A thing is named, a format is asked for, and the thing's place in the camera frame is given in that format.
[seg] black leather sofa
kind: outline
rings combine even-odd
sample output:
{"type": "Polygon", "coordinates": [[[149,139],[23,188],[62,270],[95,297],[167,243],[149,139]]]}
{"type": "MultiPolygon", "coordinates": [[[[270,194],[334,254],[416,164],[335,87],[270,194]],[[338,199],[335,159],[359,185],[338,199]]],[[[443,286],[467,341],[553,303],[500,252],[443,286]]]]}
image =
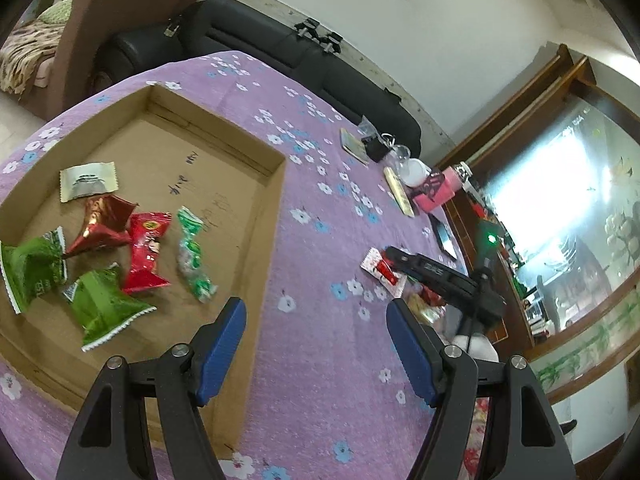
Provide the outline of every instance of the black leather sofa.
{"type": "Polygon", "coordinates": [[[324,99],[351,122],[366,116],[420,155],[420,126],[400,98],[379,88],[310,38],[237,0],[204,0],[188,7],[177,34],[166,24],[121,32],[100,47],[94,62],[95,92],[165,63],[225,50],[257,57],[324,99]]]}

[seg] cardboard tray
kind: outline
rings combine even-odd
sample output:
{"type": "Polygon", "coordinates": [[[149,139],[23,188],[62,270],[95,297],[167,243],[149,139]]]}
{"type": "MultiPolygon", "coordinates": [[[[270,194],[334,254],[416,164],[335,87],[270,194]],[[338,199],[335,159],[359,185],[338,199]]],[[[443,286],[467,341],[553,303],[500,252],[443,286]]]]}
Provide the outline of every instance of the cardboard tray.
{"type": "MultiPolygon", "coordinates": [[[[253,371],[260,310],[268,280],[284,156],[248,132],[162,87],[143,88],[115,102],[57,143],[0,205],[0,239],[17,245],[62,225],[71,243],[82,225],[84,199],[61,204],[58,173],[87,162],[115,161],[117,195],[138,202],[137,212],[175,215],[185,205],[206,222],[198,235],[204,265],[219,286],[199,303],[176,269],[180,228],[172,222],[161,240],[158,273],[171,281],[140,299],[158,310],[135,320],[112,340],[82,352],[82,328],[59,293],[35,300],[16,316],[0,293],[0,353],[37,388],[77,411],[104,362],[155,358],[216,319],[229,296],[246,303],[246,331],[220,394],[201,409],[219,458],[238,448],[253,371]]],[[[72,283],[90,269],[119,262],[129,269],[129,248],[93,251],[68,260],[72,283]]],[[[147,404],[152,441],[162,443],[155,399],[147,404]]]]}

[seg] floor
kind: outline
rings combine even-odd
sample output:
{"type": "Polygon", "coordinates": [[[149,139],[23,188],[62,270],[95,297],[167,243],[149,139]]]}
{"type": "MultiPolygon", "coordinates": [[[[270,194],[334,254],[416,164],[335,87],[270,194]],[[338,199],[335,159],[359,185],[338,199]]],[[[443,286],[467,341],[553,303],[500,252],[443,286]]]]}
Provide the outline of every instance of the floor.
{"type": "Polygon", "coordinates": [[[41,118],[0,92],[0,162],[44,123],[41,118]]]}

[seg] purple tablecloth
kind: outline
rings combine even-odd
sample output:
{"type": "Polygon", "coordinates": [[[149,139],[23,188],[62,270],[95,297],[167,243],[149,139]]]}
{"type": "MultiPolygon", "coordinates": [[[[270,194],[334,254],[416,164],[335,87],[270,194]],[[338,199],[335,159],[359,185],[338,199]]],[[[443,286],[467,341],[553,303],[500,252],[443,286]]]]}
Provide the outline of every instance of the purple tablecloth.
{"type": "MultiPolygon", "coordinates": [[[[31,136],[1,165],[0,199],[69,131],[145,84],[171,88],[288,157],[244,438],[222,463],[228,477],[404,480],[431,412],[387,333],[389,297],[359,264],[373,246],[443,257],[427,216],[404,216],[382,168],[340,147],[340,127],[356,128],[326,102],[240,52],[168,64],[31,136]]],[[[0,363],[0,427],[37,478],[53,479],[72,417],[19,371],[0,363]]],[[[166,455],[156,458],[160,477],[171,478],[166,455]]]]}

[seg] green candy wrapper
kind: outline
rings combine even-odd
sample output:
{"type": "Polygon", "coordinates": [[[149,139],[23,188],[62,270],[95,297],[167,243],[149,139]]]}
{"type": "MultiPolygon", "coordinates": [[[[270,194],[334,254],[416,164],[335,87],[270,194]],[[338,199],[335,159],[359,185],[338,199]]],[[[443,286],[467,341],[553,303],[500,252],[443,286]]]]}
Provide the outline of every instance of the green candy wrapper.
{"type": "Polygon", "coordinates": [[[213,285],[202,270],[202,250],[193,240],[204,222],[184,206],[178,209],[177,217],[182,228],[182,238],[178,246],[178,268],[189,283],[191,293],[199,302],[206,303],[216,293],[218,286],[213,285]]]}
{"type": "Polygon", "coordinates": [[[65,236],[62,227],[17,247],[0,242],[0,267],[16,314],[31,301],[66,282],[65,236]]]}
{"type": "Polygon", "coordinates": [[[84,328],[83,352],[107,342],[134,319],[156,309],[122,292],[119,274],[118,264],[91,270],[62,293],[84,328]]]}

